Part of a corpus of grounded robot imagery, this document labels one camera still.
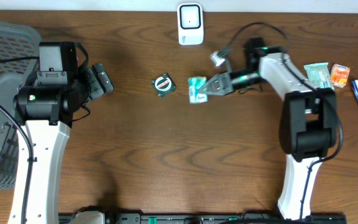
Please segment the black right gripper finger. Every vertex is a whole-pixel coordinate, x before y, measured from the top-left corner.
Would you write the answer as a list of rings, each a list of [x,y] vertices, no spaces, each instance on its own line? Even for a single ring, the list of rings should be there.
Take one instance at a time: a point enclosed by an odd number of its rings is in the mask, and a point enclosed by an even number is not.
[[[225,92],[220,87],[200,87],[198,89],[198,93],[205,94],[205,95],[214,95],[214,96],[224,96]]]
[[[222,74],[217,74],[210,78],[203,86],[199,88],[199,91],[220,91]]]

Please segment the green white tissue pack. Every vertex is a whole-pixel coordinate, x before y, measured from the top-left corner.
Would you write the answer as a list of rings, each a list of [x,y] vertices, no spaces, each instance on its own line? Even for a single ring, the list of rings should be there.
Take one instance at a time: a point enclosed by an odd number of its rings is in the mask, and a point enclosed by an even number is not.
[[[206,77],[190,77],[188,79],[190,104],[200,104],[208,101],[206,94],[199,93],[199,88],[206,82]]]

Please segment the dark green round-logo packet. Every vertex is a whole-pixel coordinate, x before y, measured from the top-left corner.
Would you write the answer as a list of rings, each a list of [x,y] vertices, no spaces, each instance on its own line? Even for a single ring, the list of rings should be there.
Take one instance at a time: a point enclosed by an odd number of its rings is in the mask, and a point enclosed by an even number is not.
[[[161,98],[176,90],[176,84],[168,73],[164,73],[158,78],[152,80],[151,85],[156,91],[157,96]]]

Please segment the teal candy pouch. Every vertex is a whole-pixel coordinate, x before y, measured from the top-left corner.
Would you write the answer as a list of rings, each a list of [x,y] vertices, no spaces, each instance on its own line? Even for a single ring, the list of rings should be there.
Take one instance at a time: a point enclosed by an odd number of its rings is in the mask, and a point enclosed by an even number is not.
[[[334,86],[331,83],[331,78],[328,70],[328,63],[312,63],[309,65],[304,65],[306,74],[309,81],[313,82],[319,88],[330,88],[334,90]]]

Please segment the small orange white packet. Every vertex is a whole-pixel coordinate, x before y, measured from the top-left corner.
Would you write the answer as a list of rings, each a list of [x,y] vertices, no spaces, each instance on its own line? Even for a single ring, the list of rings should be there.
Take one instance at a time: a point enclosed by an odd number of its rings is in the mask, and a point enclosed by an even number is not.
[[[331,83],[336,87],[344,88],[347,84],[349,74],[349,67],[335,63],[331,69]]]

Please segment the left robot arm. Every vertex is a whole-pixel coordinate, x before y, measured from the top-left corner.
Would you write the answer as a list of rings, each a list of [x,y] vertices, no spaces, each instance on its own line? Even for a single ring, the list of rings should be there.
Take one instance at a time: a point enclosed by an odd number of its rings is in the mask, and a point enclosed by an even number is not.
[[[39,69],[13,99],[19,158],[9,223],[58,223],[63,154],[75,112],[113,91],[101,63],[78,63],[77,42],[41,42]]]

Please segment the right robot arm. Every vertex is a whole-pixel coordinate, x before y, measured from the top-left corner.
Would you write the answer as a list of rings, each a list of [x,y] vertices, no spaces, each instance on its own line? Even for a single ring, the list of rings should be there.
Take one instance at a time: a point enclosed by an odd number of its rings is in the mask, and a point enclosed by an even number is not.
[[[219,73],[199,93],[225,96],[266,82],[283,101],[279,141],[286,154],[285,179],[277,205],[282,218],[305,220],[318,170],[336,143],[336,97],[332,89],[311,83],[292,64],[283,47],[267,46],[263,38],[245,44],[246,67]]]

